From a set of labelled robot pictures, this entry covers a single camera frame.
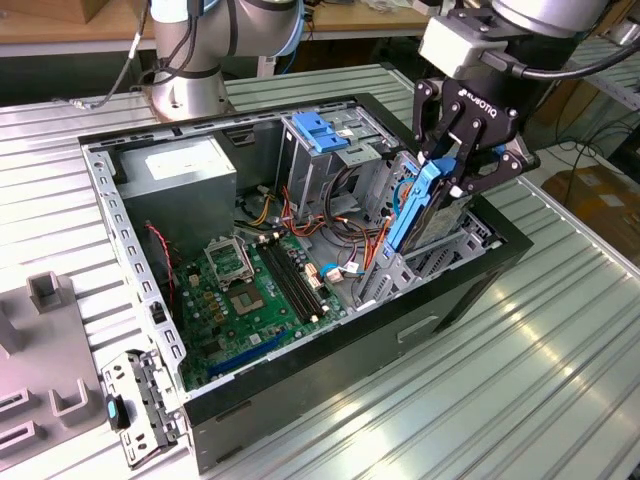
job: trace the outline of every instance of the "metal table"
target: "metal table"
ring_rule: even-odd
[[[229,82],[241,110],[371,92],[409,124],[411,83],[380,66]],[[140,95],[103,110],[0,110],[0,288],[72,277],[95,362],[146,344],[75,138],[155,119]],[[640,459],[640,272],[524,179],[487,197],[535,242],[465,319],[207,478],[625,478]],[[185,446],[128,471],[105,424],[6,479],[195,477]]]
[[[582,42],[571,56],[571,67],[584,67],[602,60],[620,50],[604,38],[590,38]],[[631,110],[640,109],[640,53],[595,75],[585,78],[598,90],[608,94],[615,101]]]

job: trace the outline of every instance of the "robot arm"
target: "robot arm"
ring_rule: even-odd
[[[419,208],[403,209],[390,249],[411,251],[439,210],[538,166],[516,138],[548,88],[534,78],[586,76],[559,70],[610,3],[493,0],[431,19],[420,54],[447,78],[416,84],[413,131],[423,168],[407,205]],[[618,57],[638,49],[635,42]]]
[[[158,58],[171,58],[189,39],[156,74],[154,107],[172,120],[224,113],[218,59],[288,55],[300,41],[303,13],[302,0],[152,0]]]

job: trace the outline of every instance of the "connector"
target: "connector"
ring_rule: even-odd
[[[329,270],[325,278],[329,283],[339,283],[344,280],[342,273],[340,273],[340,270],[337,268],[332,268],[331,270]]]

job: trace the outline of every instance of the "green motherboard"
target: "green motherboard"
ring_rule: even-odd
[[[307,282],[303,268],[299,267],[310,260],[298,240],[287,236],[279,240],[278,246],[298,267],[294,274]],[[317,291],[309,288],[322,305],[323,315],[314,317],[314,321],[299,318],[295,306],[283,294],[282,283],[279,285],[275,278],[279,273],[269,271],[259,248],[248,245],[245,250],[254,270],[253,281],[235,282],[227,291],[218,284],[204,254],[176,268],[182,290],[179,293],[182,322],[178,328],[187,350],[180,369],[187,390],[199,388],[217,374],[240,367],[346,315],[338,298],[324,286]],[[218,274],[242,266],[234,248],[217,250],[211,258]]]

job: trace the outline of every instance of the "blue latch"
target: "blue latch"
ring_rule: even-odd
[[[296,113],[292,118],[296,128],[319,153],[332,152],[349,146],[349,142],[336,135],[331,124],[316,112]]]
[[[387,256],[387,252],[400,251],[418,217],[429,206],[434,180],[446,177],[453,171],[455,166],[455,158],[443,157],[438,160],[431,160],[422,167],[418,178],[416,178],[411,187],[407,202],[396,221],[393,222],[391,231],[385,241],[384,252]]]
[[[116,410],[116,402],[114,400],[107,403],[107,412],[109,412],[109,418],[116,418],[118,412]]]

